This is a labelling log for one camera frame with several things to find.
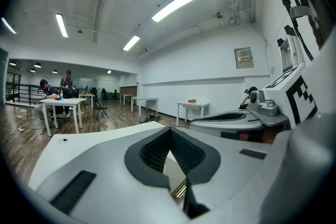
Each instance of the table top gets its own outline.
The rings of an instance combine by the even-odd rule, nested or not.
[[[82,99],[61,99],[61,100],[55,100],[55,99],[43,99],[40,100],[41,103],[44,104],[50,104],[50,105],[76,105],[82,102]]]
[[[188,103],[188,101],[180,101],[180,102],[177,102],[178,104],[182,104],[182,105],[190,105],[190,106],[208,106],[209,103]]]
[[[163,127],[165,126],[152,121],[131,127],[97,133],[55,134],[38,159],[28,185],[33,190],[36,190],[54,171],[99,143]],[[175,161],[171,153],[168,157]]]
[[[132,99],[136,100],[158,100],[158,97],[132,97]]]

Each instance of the wooden floor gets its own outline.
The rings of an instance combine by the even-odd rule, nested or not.
[[[91,105],[84,105],[88,121],[82,116],[83,128],[80,129],[80,133],[114,130],[140,124],[138,109],[131,112],[129,104],[124,106],[119,103],[119,100],[108,100],[102,101],[102,106],[108,107],[105,110],[108,119],[106,116],[99,115],[96,120],[97,116],[92,117]],[[20,108],[19,106],[6,105],[0,109],[1,150],[13,172],[23,182],[28,183],[35,164],[51,137],[48,136],[44,123],[33,113],[34,109],[25,108],[28,114],[25,121],[16,117],[20,114]],[[144,108],[141,110],[142,118],[151,113],[153,112]],[[71,116],[71,118],[61,121],[61,126],[58,129],[51,128],[52,135],[55,133],[76,133],[73,120]],[[159,123],[165,126],[176,126],[176,119],[161,115]],[[18,130],[19,126],[23,127],[24,132]],[[188,124],[180,121],[180,127],[188,128]]]

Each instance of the white table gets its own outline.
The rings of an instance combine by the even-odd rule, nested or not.
[[[125,96],[134,96],[134,94],[127,94],[127,93],[120,93],[119,97],[120,97],[120,103],[121,103],[121,96],[124,96],[124,105],[125,105]]]
[[[156,101],[156,112],[159,110],[159,99],[158,98],[152,98],[152,97],[131,97],[131,112],[133,112],[133,103],[135,100],[146,100],[146,107],[147,107],[147,101],[155,100]],[[141,105],[139,105],[139,117],[141,117]]]
[[[165,127],[158,122],[149,122],[116,130],[86,134],[55,134],[49,141],[38,159],[28,186],[33,190],[41,185],[49,175],[76,158],[89,148],[105,141],[121,138],[127,135]]]
[[[51,132],[50,132],[50,127],[49,127],[49,122],[48,122],[48,114],[47,114],[48,112],[47,112],[46,105],[52,105],[52,107],[53,107],[53,114],[54,114],[54,121],[55,121],[55,127],[56,128],[58,128],[58,125],[57,125],[55,107],[56,106],[71,106],[73,111],[74,111],[73,120],[75,122],[76,133],[79,134],[78,123],[77,123],[77,112],[76,111],[77,111],[77,107],[78,107],[79,126],[81,128],[83,128],[82,117],[80,115],[80,102],[82,102],[82,101],[83,100],[81,100],[81,99],[62,99],[62,100],[44,99],[44,100],[40,101],[43,104],[43,114],[44,114],[44,120],[46,122],[48,136],[51,136]]]
[[[188,109],[198,109],[201,110],[201,117],[204,116],[204,108],[209,106],[209,103],[188,103],[187,101],[177,102],[177,117],[176,117],[176,126],[179,125],[179,118],[180,118],[180,105],[185,108],[185,119],[184,121],[187,122],[187,112]]]
[[[93,93],[80,93],[80,94],[78,94],[79,98],[81,96],[85,96],[85,98],[88,97],[88,96],[91,96],[91,108],[93,108]]]

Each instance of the ceiling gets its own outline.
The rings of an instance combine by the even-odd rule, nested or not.
[[[18,35],[36,33],[63,38],[55,14],[63,14],[69,39],[83,46],[103,46],[106,54],[128,60],[156,52],[214,27],[229,27],[234,11],[242,20],[253,19],[252,0],[194,0],[161,22],[151,18],[173,0],[12,0],[5,14]],[[237,3],[234,10],[231,5]],[[223,22],[215,17],[223,14]],[[140,41],[128,52],[125,44],[137,35]]]
[[[107,69],[91,67],[91,66],[82,66],[75,65],[72,63],[61,63],[61,62],[51,62],[51,61],[40,61],[40,60],[17,60],[11,59],[10,61],[14,61],[16,66],[11,66],[8,64],[8,67],[11,69],[19,70],[21,72],[30,73],[31,68],[35,69],[35,74],[50,74],[52,76],[52,71],[57,70],[58,74],[66,74],[67,70],[71,70],[72,75],[76,78],[95,78],[98,76],[107,76]],[[34,64],[39,62],[41,64],[41,68],[34,67]],[[120,76],[122,74],[128,74],[116,70],[112,70],[109,76]]]

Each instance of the electrical panel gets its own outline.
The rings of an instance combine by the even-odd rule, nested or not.
[[[251,48],[235,49],[237,69],[253,68],[253,57]]]

